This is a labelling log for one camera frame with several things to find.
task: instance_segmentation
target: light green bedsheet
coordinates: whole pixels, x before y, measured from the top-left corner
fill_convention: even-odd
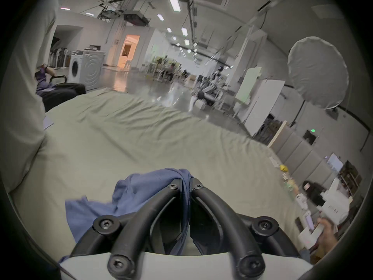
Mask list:
[[[282,188],[282,172],[269,160],[278,158],[265,145],[109,89],[47,115],[54,124],[12,198],[30,235],[55,260],[75,245],[66,199],[109,202],[118,180],[166,167],[188,169],[237,213],[273,217],[302,247],[294,223],[300,208]]]

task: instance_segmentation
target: black pants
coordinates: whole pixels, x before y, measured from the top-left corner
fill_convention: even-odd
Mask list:
[[[60,83],[55,85],[52,91],[42,91],[39,95],[43,99],[45,112],[85,93],[85,86],[77,83]]]

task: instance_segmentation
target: blue cloth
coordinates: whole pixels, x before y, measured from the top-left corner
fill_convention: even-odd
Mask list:
[[[39,94],[44,89],[47,88],[54,88],[52,82],[47,83],[47,76],[45,74],[45,68],[41,67],[39,71],[35,73],[35,78],[38,81],[38,85],[36,87],[36,93]]]
[[[169,185],[174,179],[183,180],[182,235],[171,255],[181,255],[189,224],[189,196],[191,175],[186,169],[166,168],[145,174],[132,174],[115,185],[111,203],[80,200],[66,200],[66,218],[76,242],[102,215],[120,216],[138,211],[150,198]]]

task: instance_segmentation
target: person's arm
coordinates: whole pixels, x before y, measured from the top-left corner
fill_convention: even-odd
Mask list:
[[[54,77],[56,75],[56,73],[54,72],[54,69],[53,68],[50,68],[50,67],[45,67],[45,72],[50,74],[52,77]]]
[[[317,224],[324,225],[324,231],[319,236],[318,243],[324,248],[325,252],[328,253],[337,244],[337,239],[333,233],[333,227],[325,218],[317,218]]]

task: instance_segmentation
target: washing machine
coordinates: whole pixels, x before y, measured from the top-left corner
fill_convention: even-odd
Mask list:
[[[84,84],[87,91],[98,88],[104,56],[103,51],[73,51],[68,82]]]

